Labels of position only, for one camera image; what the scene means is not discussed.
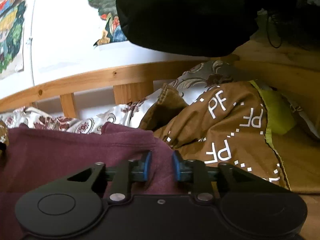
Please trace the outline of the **black garment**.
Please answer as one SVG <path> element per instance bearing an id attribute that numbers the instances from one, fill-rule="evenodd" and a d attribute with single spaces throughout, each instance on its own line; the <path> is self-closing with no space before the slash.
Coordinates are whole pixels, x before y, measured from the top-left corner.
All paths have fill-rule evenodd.
<path id="1" fill-rule="evenodd" d="M 263 31 L 269 44 L 319 48 L 319 0 L 116 0 L 121 29 L 138 46 L 218 57 Z"/>

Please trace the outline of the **colourful wall poster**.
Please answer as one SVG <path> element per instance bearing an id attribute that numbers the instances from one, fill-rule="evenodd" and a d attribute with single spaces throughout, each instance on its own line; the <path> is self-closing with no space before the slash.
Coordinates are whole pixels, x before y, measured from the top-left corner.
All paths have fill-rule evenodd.
<path id="1" fill-rule="evenodd" d="M 1 79 L 22 72 L 25 0 L 1 0 Z"/>
<path id="2" fill-rule="evenodd" d="M 95 42 L 94 46 L 127 41 L 120 26 L 116 0 L 88 0 L 88 3 L 98 10 L 100 19 L 105 21 L 102 37 Z"/>

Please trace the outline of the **white floral bedsheet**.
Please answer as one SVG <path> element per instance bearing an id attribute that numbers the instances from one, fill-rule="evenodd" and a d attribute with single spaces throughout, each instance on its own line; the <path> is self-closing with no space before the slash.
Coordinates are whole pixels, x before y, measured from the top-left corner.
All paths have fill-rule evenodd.
<path id="1" fill-rule="evenodd" d="M 20 126 L 76 134 L 101 134 L 103 125 L 109 122 L 156 131 L 166 126 L 184 107 L 196 102 L 205 102 L 203 97 L 205 92 L 213 88 L 221 90 L 223 83 L 230 83 L 228 91 L 234 93 L 234 83 L 241 80 L 242 77 L 235 74 L 230 65 L 222 61 L 209 61 L 198 64 L 175 81 L 165 84 L 163 88 L 142 100 L 119 104 L 94 118 L 84 120 L 65 116 L 54 118 L 39 109 L 23 107 L 1 115 L 1 143 L 9 144 L 8 130 Z M 295 127 L 299 126 L 312 137 L 319 139 L 319 132 L 316 131 L 305 112 L 293 101 L 282 97 L 288 103 L 297 122 Z M 226 114 L 223 118 L 215 120 L 215 130 L 218 133 L 228 132 L 227 137 L 229 138 L 239 133 L 245 136 L 251 133 L 265 136 L 267 110 L 263 103 L 260 107 L 249 107 L 245 102 L 235 101 L 231 113 L 234 113 L 239 107 L 244 108 L 245 112 L 238 120 L 233 121 L 231 114 Z"/>

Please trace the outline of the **maroon shirt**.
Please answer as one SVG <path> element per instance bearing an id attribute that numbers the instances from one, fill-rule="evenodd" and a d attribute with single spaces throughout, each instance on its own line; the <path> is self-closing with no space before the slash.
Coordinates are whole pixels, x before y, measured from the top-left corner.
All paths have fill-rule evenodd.
<path id="1" fill-rule="evenodd" d="M 21 195 L 96 162 L 117 166 L 152 152 L 148 182 L 133 187 L 138 194 L 179 194 L 174 180 L 172 149 L 151 131 L 107 122 L 101 134 L 31 129 L 8 130 L 9 146 L 1 155 L 1 239 L 21 239 L 15 204 Z"/>

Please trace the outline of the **wooden bed frame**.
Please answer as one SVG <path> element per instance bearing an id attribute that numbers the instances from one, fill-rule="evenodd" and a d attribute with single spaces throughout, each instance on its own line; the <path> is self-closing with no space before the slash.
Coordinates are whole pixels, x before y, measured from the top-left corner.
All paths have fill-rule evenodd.
<path id="1" fill-rule="evenodd" d="M 319 132 L 319 49 L 268 48 L 251 40 L 225 57 L 241 81 L 260 80 L 298 105 Z M 1 100 L 1 115 L 33 107 L 57 118 L 94 118 L 137 102 L 202 62 L 173 61 L 107 68 L 44 83 Z M 222 162 L 212 203 L 179 194 L 138 194 L 109 203 L 103 162 L 20 196 L 21 239 L 319 239 L 319 139 L 297 126 L 273 143 L 290 188 Z"/>

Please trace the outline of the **lime green cloth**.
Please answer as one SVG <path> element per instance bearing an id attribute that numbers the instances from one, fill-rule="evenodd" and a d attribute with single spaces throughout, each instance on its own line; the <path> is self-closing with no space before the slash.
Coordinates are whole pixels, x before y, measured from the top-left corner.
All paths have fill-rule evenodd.
<path id="1" fill-rule="evenodd" d="M 280 93 L 260 80 L 251 80 L 250 83 L 258 91 L 267 110 L 266 142 L 277 153 L 272 136 L 285 135 L 296 126 L 297 122 Z"/>

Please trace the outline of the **brown PF patterned blanket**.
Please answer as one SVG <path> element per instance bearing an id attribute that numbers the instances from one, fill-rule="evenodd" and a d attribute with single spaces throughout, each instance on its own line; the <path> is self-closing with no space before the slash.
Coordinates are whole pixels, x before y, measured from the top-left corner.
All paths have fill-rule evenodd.
<path id="1" fill-rule="evenodd" d="M 191 104 L 165 86 L 137 128 L 123 124 L 132 110 L 120 107 L 98 119 L 58 119 L 51 131 L 44 118 L 1 121 L 1 196 L 37 188 L 96 162 L 115 166 L 150 150 L 150 178 L 140 192 L 178 192 L 172 154 L 216 167 L 227 162 L 266 181 L 290 188 L 281 158 L 267 144 L 267 109 L 250 82 L 208 88 Z"/>

